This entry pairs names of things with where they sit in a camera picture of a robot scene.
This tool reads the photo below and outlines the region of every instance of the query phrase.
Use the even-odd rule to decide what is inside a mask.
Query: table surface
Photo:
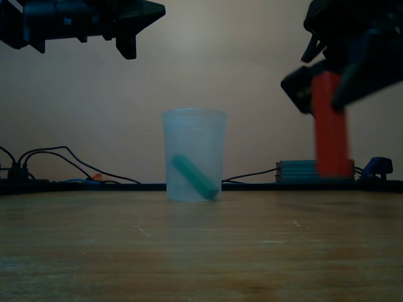
[[[0,198],[0,301],[402,301],[403,195]]]

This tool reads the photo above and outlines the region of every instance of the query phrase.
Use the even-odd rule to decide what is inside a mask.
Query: plastic cup
[[[184,108],[162,115],[169,199],[211,201],[221,193],[226,115]]]

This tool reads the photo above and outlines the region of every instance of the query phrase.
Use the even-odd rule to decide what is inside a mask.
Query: black cable
[[[228,183],[230,183],[230,184],[244,184],[245,182],[240,182],[240,181],[222,181],[223,183],[224,182],[228,182]]]
[[[121,184],[118,181],[100,181],[100,184]]]
[[[31,156],[34,156],[36,154],[52,154],[54,156],[58,156],[61,159],[64,159],[66,162],[68,162],[70,165],[73,165],[74,167],[76,167],[77,169],[79,169],[85,176],[87,176],[87,178],[92,179],[92,177],[84,170],[82,170],[78,165],[76,165],[75,163],[73,163],[72,161],[68,160],[67,158],[65,158],[63,155],[54,153],[54,152],[48,152],[48,151],[37,151],[37,152],[33,152],[31,153],[25,160],[24,165],[28,165],[28,160],[30,159]]]
[[[0,150],[2,150],[5,154],[7,154],[10,159],[13,161],[13,164],[15,164],[15,158],[13,157],[13,154],[11,154],[10,152],[8,152],[5,148],[0,147]]]
[[[114,175],[114,174],[111,174],[111,173],[107,173],[107,172],[104,172],[104,171],[102,171],[102,170],[99,170],[99,169],[97,169],[97,168],[95,168],[95,167],[93,167],[93,166],[91,166],[91,165],[89,165],[89,164],[83,162],[81,159],[79,159],[79,158],[72,152],[72,150],[70,150],[69,147],[66,147],[66,146],[60,146],[60,147],[54,147],[54,148],[41,148],[41,149],[35,149],[35,150],[27,151],[27,152],[25,152],[23,155],[21,155],[21,157],[20,157],[20,159],[18,160],[18,162],[21,163],[22,160],[24,159],[24,157],[25,157],[26,155],[31,154],[31,153],[33,153],[33,152],[50,151],[50,150],[59,150],[59,149],[66,149],[66,150],[75,158],[76,161],[78,161],[80,164],[85,165],[86,167],[88,167],[88,168],[90,168],[90,169],[92,169],[92,170],[94,170],[94,171],[96,171],[96,172],[99,172],[99,173],[101,173],[101,174],[104,174],[104,175],[107,175],[107,176],[110,176],[110,177],[114,177],[114,178],[117,178],[117,179],[123,179],[123,180],[125,180],[125,181],[132,181],[132,182],[135,182],[136,184],[141,184],[141,182],[136,181],[136,180],[134,180],[134,179],[127,178],[127,177],[122,177],[122,176],[118,176],[118,175]],[[28,159],[30,158],[30,156],[31,156],[31,155],[29,155],[29,156],[25,159],[25,163],[28,162]]]
[[[263,172],[258,172],[258,173],[252,173],[252,174],[246,174],[246,175],[241,175],[241,176],[235,176],[235,177],[231,177],[228,179],[223,180],[222,182],[229,182],[229,181],[233,181],[234,179],[239,179],[239,178],[244,178],[244,177],[250,177],[250,176],[255,176],[255,175],[261,175],[261,174],[267,174],[270,172],[274,172],[277,171],[277,169],[271,169],[268,171],[263,171]]]

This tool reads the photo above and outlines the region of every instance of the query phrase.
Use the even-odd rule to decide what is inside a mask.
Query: green block
[[[184,155],[175,155],[173,166],[205,199],[213,200],[220,188],[217,187],[192,161]]]

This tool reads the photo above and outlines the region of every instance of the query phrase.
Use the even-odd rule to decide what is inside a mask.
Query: small orange object
[[[324,179],[351,179],[354,176],[348,155],[346,114],[332,107],[339,82],[340,76],[329,71],[312,82],[317,169]]]

